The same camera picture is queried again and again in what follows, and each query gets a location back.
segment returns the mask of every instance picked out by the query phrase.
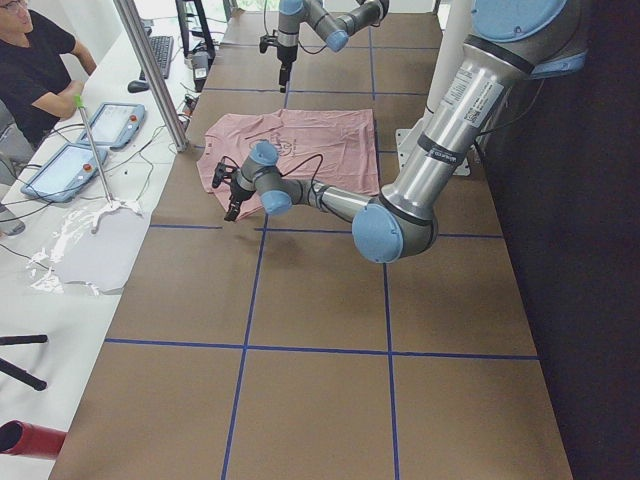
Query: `blue joint cap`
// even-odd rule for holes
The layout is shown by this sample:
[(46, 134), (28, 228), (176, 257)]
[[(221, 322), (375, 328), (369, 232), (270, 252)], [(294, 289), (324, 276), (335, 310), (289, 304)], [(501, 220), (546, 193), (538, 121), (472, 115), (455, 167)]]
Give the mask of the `blue joint cap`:
[(280, 0), (278, 9), (283, 15), (297, 15), (303, 7), (303, 0)]
[(269, 190), (260, 195), (262, 206), (269, 215), (282, 215), (292, 206), (291, 197), (281, 190)]
[(402, 254), (404, 239), (398, 221), (389, 210), (369, 204), (353, 219), (351, 232), (356, 248), (375, 263), (395, 262)]
[(552, 60), (547, 63), (541, 63), (531, 72), (531, 79), (559, 77), (561, 75), (569, 75), (577, 72), (584, 67), (587, 58), (587, 52), (582, 52), (567, 58)]
[(490, 42), (515, 42), (549, 25), (567, 0), (475, 0), (473, 28)]
[(249, 154), (249, 158), (260, 165), (273, 167), (278, 163), (278, 150), (266, 140), (259, 142)]
[(327, 37), (327, 46), (334, 52), (342, 50), (349, 41), (349, 34), (344, 30), (336, 30), (331, 32)]

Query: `computer mouse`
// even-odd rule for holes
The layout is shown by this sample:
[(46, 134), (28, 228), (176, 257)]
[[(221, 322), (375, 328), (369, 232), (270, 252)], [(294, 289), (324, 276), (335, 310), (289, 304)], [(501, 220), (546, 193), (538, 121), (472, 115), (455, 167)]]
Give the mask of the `computer mouse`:
[(127, 85), (127, 91), (129, 93), (138, 93), (149, 90), (149, 84), (147, 82), (143, 82), (142, 80), (132, 80)]

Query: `person's arm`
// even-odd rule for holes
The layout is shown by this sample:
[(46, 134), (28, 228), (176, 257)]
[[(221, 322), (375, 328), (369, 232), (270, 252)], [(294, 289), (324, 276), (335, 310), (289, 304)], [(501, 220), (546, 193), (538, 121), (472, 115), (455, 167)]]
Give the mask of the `person's arm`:
[(31, 105), (65, 120), (75, 113), (76, 102), (74, 97), (80, 95), (82, 90), (84, 90), (84, 83), (72, 80), (67, 88), (60, 93), (47, 92)]
[(96, 62), (91, 56), (91, 52), (78, 40), (76, 40), (76, 45), (73, 47), (73, 50), (71, 50), (71, 54), (78, 58), (80, 65), (82, 65), (84, 71), (87, 72), (87, 75), (91, 75), (96, 69)]

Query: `dark wall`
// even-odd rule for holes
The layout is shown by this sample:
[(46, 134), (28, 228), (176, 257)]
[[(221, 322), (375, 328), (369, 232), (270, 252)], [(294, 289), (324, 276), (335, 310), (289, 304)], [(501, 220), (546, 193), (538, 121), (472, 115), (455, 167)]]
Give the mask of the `dark wall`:
[[(640, 2), (493, 134), (486, 170), (576, 480), (640, 479)], [(520, 86), (497, 123), (529, 104)]]

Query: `white table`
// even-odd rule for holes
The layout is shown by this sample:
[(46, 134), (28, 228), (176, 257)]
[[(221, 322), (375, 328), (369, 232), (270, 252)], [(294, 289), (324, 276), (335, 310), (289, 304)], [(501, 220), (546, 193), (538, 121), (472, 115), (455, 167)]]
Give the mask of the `white table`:
[[(154, 27), (154, 35), (163, 34), (162, 25)], [(178, 106), (184, 99), (185, 88), (193, 88), (192, 73), (183, 61), (179, 32), (175, 21), (169, 21), (165, 29), (175, 36), (174, 52), (177, 53), (171, 65), (167, 86), (174, 104)], [(88, 113), (93, 113), (104, 101), (142, 103), (147, 109), (146, 119), (138, 135), (130, 145), (118, 153), (110, 153), (106, 168), (127, 159), (153, 135), (157, 127), (163, 125), (162, 117), (150, 91), (129, 94), (126, 86), (136, 79), (140, 66), (131, 43), (123, 33), (107, 53), (103, 61), (86, 84), (82, 95)], [(80, 114), (60, 122), (57, 128), (80, 123)], [(81, 129), (67, 130), (69, 140), (75, 141)], [(42, 165), (55, 153), (65, 140), (53, 134), (36, 152), (32, 164)], [(167, 129), (162, 129), (156, 140), (144, 150), (145, 157), (154, 165), (150, 183), (140, 204), (144, 212), (151, 213), (162, 193), (165, 181), (175, 157)], [(114, 196), (135, 199), (147, 178), (149, 164), (139, 157), (126, 166), (108, 173), (109, 186)], [(26, 169), (21, 175), (27, 180), (35, 173)], [(20, 193), (20, 182), (16, 182), (4, 198), (5, 204), (25, 200)], [(64, 218), (79, 209), (98, 210), (105, 204), (100, 180), (95, 177), (80, 196), (100, 200), (86, 200), (76, 197), (70, 204), (52, 204), (44, 210), (23, 219), (26, 230), (15, 237), (2, 238), (3, 245), (31, 257), (43, 247), (51, 245), (53, 232), (60, 230)], [(10, 205), (18, 216), (25, 215), (41, 207), (43, 203), (30, 201)], [(64, 285), (63, 293), (48, 293), (33, 288), (28, 261), (0, 249), (0, 336), (46, 334), (46, 344), (4, 346), (0, 357), (48, 382), (46, 390), (37, 392), (27, 385), (0, 374), (0, 425), (10, 420), (40, 424), (66, 431), (80, 402), (91, 370), (98, 356), (105, 333), (120, 301), (120, 294), (92, 293), (89, 287)], [(48, 478), (53, 462), (0, 455), (0, 476), (3, 480), (38, 480)]]

